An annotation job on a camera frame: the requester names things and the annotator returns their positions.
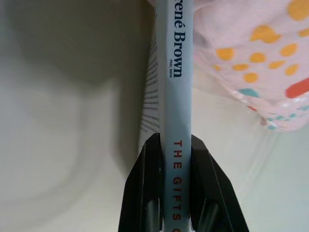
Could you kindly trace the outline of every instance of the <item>white surface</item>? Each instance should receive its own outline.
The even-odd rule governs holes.
[[[139,1],[1,2],[0,231],[116,231],[151,12]],[[308,231],[309,127],[265,130],[198,68],[194,86],[193,133],[232,180],[250,231]]]

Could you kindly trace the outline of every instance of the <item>book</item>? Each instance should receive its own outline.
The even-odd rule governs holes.
[[[158,0],[140,122],[141,150],[160,133],[164,231],[188,232],[192,98],[192,0]]]

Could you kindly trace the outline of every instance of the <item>pink fabric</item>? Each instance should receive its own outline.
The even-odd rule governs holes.
[[[194,57],[270,130],[309,120],[309,0],[199,0]]]

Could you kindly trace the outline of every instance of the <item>polka dot fabric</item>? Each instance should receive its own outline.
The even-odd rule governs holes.
[[[309,0],[195,0],[193,39],[195,62],[266,128],[308,122]]]

